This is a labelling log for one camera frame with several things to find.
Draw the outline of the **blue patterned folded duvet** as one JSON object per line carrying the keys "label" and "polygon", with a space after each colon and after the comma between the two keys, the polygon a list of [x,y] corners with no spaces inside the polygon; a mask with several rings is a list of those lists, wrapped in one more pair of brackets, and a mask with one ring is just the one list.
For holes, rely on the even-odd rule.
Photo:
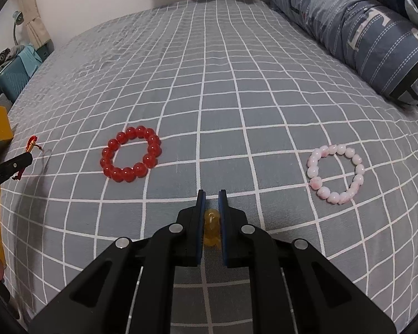
{"label": "blue patterned folded duvet", "polygon": [[418,106],[418,28],[378,0],[269,0],[378,94]]}

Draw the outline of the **teal desk lamp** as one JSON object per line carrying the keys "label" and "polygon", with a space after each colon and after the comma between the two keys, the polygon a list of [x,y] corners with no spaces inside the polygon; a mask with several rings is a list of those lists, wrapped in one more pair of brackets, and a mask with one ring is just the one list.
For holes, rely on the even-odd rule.
{"label": "teal desk lamp", "polygon": [[14,11],[13,13],[13,40],[14,40],[14,44],[18,45],[18,40],[16,37],[16,27],[20,26],[24,23],[24,15],[21,11]]}

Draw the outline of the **teal storage box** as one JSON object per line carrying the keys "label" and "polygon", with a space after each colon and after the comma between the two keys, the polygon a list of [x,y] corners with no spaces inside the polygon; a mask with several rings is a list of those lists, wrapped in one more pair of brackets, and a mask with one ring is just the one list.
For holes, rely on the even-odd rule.
{"label": "teal storage box", "polygon": [[16,102],[43,62],[32,45],[20,45],[17,51],[18,53],[0,68],[0,89],[11,103]]}

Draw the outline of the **beige side curtain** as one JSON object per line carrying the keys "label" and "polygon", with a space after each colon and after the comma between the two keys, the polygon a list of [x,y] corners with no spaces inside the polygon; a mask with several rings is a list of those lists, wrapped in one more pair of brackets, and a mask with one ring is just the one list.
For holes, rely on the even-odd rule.
{"label": "beige side curtain", "polygon": [[43,24],[36,0],[17,0],[19,10],[23,13],[24,26],[30,43],[39,49],[51,40],[47,28]]}

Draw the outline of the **black object on teal box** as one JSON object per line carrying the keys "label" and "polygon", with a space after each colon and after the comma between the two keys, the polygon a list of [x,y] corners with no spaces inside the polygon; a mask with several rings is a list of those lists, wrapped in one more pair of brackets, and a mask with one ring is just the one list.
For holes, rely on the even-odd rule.
{"label": "black object on teal box", "polygon": [[6,48],[0,53],[0,67],[7,61],[13,60],[25,48],[24,45],[15,45],[11,48]]}

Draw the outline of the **grey checked bed sheet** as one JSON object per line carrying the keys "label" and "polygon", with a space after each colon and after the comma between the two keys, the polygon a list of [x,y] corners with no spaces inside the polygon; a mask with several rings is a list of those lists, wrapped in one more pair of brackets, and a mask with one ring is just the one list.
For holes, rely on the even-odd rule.
{"label": "grey checked bed sheet", "polygon": [[303,238],[403,330],[418,314],[418,108],[384,100],[262,3],[189,0],[58,48],[9,112],[6,285],[29,322],[116,238],[226,190]]}

